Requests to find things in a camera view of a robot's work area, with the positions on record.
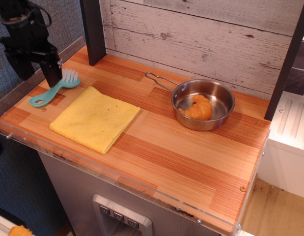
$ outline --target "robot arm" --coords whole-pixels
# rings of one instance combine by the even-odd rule
[[[50,87],[62,78],[62,62],[57,48],[48,42],[49,36],[40,6],[28,0],[0,0],[0,21],[6,26],[10,37],[0,38],[5,55],[18,74],[26,80],[34,69],[31,62],[38,63]]]

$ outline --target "brush handle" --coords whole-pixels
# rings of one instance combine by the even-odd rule
[[[53,88],[50,88],[47,92],[36,97],[32,97],[29,100],[29,103],[34,107],[42,107],[48,104],[54,98],[61,87],[62,84],[58,83]]]

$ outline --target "brush bristles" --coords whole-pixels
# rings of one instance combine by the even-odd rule
[[[76,82],[78,80],[78,72],[75,70],[62,69],[62,81],[67,83]]]

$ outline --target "wooden countertop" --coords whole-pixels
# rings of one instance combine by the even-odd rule
[[[190,78],[110,55],[90,66],[86,47],[63,67],[77,70],[81,84],[62,88],[50,104],[35,108],[28,101],[49,89],[43,81],[0,118],[2,133],[184,217],[201,219],[217,232],[234,231],[269,131],[270,122],[263,119],[268,101],[233,92],[236,106],[222,127],[193,131],[176,120],[171,92],[144,74],[152,71],[178,83]],[[106,155],[49,129],[88,86],[141,107]]]

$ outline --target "button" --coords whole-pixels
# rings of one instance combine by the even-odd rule
[[[128,222],[131,227],[138,229],[138,222],[136,222],[130,218],[128,218]]]
[[[105,213],[106,215],[111,214],[111,211],[107,207],[99,205],[99,208],[101,209],[101,212]]]
[[[113,215],[114,215],[115,219],[117,219],[119,221],[122,221],[122,222],[124,221],[123,215],[121,215],[121,214],[119,214],[117,212],[113,212]]]

